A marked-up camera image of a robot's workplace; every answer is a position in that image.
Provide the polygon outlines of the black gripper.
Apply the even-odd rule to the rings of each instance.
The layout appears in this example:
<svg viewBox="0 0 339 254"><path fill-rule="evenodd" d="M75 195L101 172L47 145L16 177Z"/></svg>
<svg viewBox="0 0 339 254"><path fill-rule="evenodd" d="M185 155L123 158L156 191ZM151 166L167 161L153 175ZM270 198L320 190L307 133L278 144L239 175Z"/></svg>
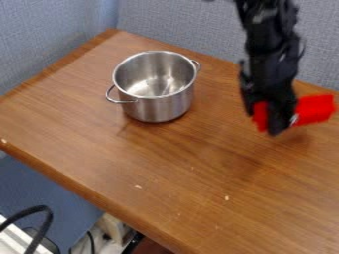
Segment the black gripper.
<svg viewBox="0 0 339 254"><path fill-rule="evenodd" d="M294 97L300 37L295 32L299 7L292 0L235 0L246 31L246 55L240 61L240 94L248 116L260 96Z"/></svg>

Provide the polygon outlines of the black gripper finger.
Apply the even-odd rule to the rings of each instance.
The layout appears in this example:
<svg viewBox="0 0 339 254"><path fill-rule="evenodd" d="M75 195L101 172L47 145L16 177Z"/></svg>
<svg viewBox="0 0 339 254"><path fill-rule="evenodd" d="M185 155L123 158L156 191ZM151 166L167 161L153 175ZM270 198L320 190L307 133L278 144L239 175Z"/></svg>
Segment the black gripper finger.
<svg viewBox="0 0 339 254"><path fill-rule="evenodd" d="M291 119L295 115L298 99L295 96L272 99L267 105L267 133L270 136L279 135L290 128Z"/></svg>

